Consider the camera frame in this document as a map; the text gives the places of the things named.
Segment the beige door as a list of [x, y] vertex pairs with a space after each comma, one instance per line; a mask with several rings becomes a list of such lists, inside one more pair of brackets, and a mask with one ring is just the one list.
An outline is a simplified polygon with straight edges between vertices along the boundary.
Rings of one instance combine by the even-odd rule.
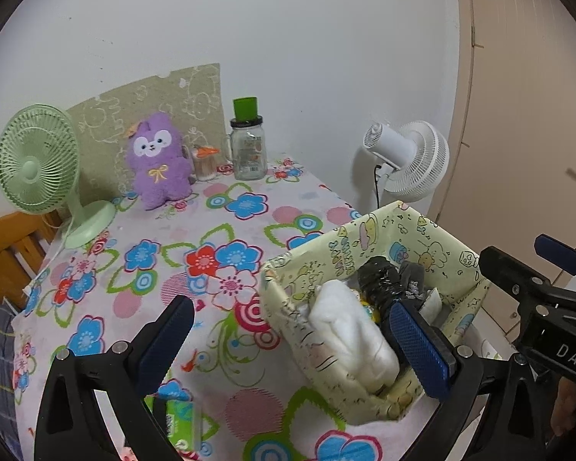
[[431, 212], [576, 290], [534, 250], [543, 233], [576, 247], [576, 21], [560, 0], [458, 1], [452, 163]]

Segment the white standing fan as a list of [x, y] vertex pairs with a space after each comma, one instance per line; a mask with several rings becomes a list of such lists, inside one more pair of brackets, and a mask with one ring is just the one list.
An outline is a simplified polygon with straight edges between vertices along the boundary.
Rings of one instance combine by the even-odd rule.
[[449, 144], [433, 125], [413, 121], [393, 128], [374, 123], [365, 132], [363, 148], [376, 156], [377, 196], [414, 203], [431, 195], [449, 167]]

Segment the purple plush toy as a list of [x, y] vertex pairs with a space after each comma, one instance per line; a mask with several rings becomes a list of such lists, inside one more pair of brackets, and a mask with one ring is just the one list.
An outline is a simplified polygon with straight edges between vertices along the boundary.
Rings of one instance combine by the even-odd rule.
[[193, 165], [185, 155], [183, 135], [167, 113], [153, 113], [131, 127], [126, 162], [145, 210], [192, 194]]

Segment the glass jar green lid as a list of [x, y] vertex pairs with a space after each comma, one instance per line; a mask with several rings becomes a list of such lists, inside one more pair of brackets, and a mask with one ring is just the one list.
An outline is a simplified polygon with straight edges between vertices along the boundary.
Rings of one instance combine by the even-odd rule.
[[232, 164], [237, 180], [260, 180], [267, 172], [267, 154], [258, 98], [234, 99], [233, 110], [234, 117], [230, 120], [231, 131], [225, 136], [222, 151]]

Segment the green desk fan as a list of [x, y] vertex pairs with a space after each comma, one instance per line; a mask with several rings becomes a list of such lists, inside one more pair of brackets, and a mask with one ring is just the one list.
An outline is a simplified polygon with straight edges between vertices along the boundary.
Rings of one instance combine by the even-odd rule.
[[0, 188], [19, 211], [44, 216], [70, 212], [63, 244], [92, 242], [116, 216], [105, 200], [83, 205], [79, 196], [80, 147], [70, 116], [58, 107], [33, 104], [19, 110], [0, 135]]

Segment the cartoon tissue pack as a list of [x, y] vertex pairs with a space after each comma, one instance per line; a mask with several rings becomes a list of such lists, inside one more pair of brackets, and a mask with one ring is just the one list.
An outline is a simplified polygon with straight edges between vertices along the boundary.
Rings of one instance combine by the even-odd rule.
[[367, 313], [367, 315], [369, 316], [370, 320], [373, 321], [373, 323], [380, 323], [381, 321], [381, 316], [380, 316], [380, 312], [377, 311], [377, 308], [374, 307], [373, 305], [369, 304], [365, 298], [361, 298], [360, 300], [361, 305], [363, 306], [365, 312]]

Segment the white roll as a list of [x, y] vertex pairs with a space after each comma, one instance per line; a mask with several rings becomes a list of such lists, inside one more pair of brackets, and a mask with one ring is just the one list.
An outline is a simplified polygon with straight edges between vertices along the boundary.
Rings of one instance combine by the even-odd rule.
[[394, 384], [401, 366], [355, 292], [340, 280], [316, 288], [308, 320], [337, 362], [369, 393]]

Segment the wooden chair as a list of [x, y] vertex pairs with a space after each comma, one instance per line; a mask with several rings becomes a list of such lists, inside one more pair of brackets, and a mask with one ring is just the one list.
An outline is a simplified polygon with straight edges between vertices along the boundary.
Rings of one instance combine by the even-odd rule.
[[25, 307], [25, 288], [39, 273], [45, 250], [62, 223], [57, 211], [47, 214], [15, 212], [0, 217], [0, 303]]

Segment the small cotton swab jar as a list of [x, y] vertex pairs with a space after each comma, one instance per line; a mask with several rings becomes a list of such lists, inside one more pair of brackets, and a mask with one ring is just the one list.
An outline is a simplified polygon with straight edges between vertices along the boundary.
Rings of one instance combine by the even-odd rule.
[[198, 181], [212, 180], [216, 176], [218, 148], [194, 146], [191, 151], [194, 173]]

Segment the grey sock bundle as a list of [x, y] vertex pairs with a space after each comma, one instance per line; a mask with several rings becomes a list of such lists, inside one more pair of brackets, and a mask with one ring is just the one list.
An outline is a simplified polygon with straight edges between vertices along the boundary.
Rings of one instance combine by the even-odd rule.
[[404, 261], [399, 267], [398, 275], [406, 296], [423, 301], [425, 298], [424, 267], [416, 262]]

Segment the floral tablecloth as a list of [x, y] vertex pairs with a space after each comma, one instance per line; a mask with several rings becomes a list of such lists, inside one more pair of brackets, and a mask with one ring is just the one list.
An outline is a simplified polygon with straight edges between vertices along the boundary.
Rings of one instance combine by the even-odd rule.
[[358, 215], [294, 161], [266, 178], [228, 169], [192, 195], [147, 211], [117, 199], [111, 226], [74, 250], [52, 245], [48, 269], [15, 318], [14, 385], [22, 455], [34, 456], [37, 414], [54, 355], [96, 354], [132, 339], [177, 295], [194, 326], [160, 392], [196, 402], [199, 460], [396, 460], [434, 410], [422, 400], [404, 420], [356, 427], [336, 415], [263, 320], [261, 265]]

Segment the green tissue pack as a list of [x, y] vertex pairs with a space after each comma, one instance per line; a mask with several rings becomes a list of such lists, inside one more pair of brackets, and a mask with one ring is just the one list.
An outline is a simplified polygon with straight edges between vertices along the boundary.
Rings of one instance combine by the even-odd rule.
[[180, 454], [194, 453], [200, 449], [202, 416], [196, 402], [154, 396], [152, 416]]

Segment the yellow cartoon storage box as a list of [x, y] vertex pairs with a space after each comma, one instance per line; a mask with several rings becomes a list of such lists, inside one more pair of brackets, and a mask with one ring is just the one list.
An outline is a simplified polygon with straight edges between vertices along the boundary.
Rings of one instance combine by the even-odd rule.
[[488, 294], [490, 281], [478, 253], [402, 201], [395, 201], [263, 264], [260, 301], [264, 316], [291, 348], [293, 358], [326, 402], [350, 425], [400, 420], [424, 393], [412, 368], [374, 395], [329, 350], [305, 315], [318, 286], [346, 280], [371, 257], [393, 265], [424, 267], [424, 283], [438, 290], [449, 315], [441, 331], [459, 345]]

